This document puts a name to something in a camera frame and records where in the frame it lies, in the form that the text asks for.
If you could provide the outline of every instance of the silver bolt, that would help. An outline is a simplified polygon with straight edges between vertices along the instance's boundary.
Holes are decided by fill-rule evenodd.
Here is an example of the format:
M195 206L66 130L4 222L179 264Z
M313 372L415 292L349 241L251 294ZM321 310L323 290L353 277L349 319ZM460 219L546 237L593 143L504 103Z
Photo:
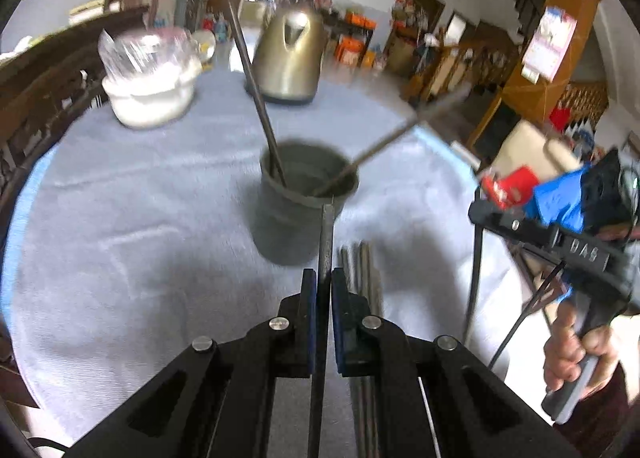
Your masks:
M367 315L362 320L362 325L369 330L377 330L382 326L382 321L380 317L376 317L375 315Z
M289 319L286 317L274 317L269 321L269 327L276 332L281 332L289 328Z
M191 347L198 353L209 351L211 349L211 346L213 346L213 341L206 335L196 337L191 343Z
M440 348L442 348L443 350L447 350L448 352L450 352L451 350L455 350L456 346L458 346L458 341L453 337L450 337L450 335L443 335L442 337L438 337L438 340L436 342L438 343L438 346Z

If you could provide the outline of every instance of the gray cup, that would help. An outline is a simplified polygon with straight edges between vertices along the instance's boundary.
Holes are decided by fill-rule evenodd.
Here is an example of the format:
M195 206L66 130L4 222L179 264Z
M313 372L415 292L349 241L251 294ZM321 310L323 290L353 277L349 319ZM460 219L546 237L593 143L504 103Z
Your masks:
M269 261L302 266L318 256L322 205L332 203L331 197L312 198L309 194L337 175L349 161L326 145L300 140L278 142L278 151L288 187L276 179L275 170L271 175L271 157L265 149L260 156L262 178L250 230L256 248ZM357 188L357 172L335 187L336 218Z

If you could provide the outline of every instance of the dark sleeve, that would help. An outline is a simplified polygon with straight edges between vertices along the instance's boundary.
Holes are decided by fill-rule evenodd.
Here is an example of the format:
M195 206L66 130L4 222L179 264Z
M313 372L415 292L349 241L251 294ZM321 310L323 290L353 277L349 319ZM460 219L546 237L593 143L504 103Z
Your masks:
M618 433L628 412L625 372L619 364L605 388L581 400L569 421L554 427L584 458L597 458Z

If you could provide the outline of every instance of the electric kettle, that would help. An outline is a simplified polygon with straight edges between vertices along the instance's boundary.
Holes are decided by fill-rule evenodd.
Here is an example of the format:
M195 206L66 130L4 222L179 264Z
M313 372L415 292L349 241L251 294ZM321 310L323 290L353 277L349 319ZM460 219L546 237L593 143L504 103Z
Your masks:
M276 10L255 49L254 75L265 100L308 104L318 91L327 34L308 6Z

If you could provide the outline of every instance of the gray tablecloth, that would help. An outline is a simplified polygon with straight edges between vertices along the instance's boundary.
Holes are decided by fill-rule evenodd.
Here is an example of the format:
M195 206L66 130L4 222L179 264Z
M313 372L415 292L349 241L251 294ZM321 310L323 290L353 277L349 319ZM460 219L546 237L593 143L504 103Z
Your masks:
M328 82L308 107L271 105L270 115L277 138L321 140L350 157L402 121ZM194 337L242 337L299 291L302 267L264 260L247 227L264 144L243 75L218 70L199 78L181 120L132 131L105 105L63 138L31 208L10 328L34 398L72 438ZM367 163L360 179L335 246L372 243L386 316L407 333L461 337L470 179L414 134ZM520 307L514 273L503 244L486 236L475 331L485 360ZM354 456L348 381L329 351L321 454ZM278 382L272 456L305 454L308 386Z

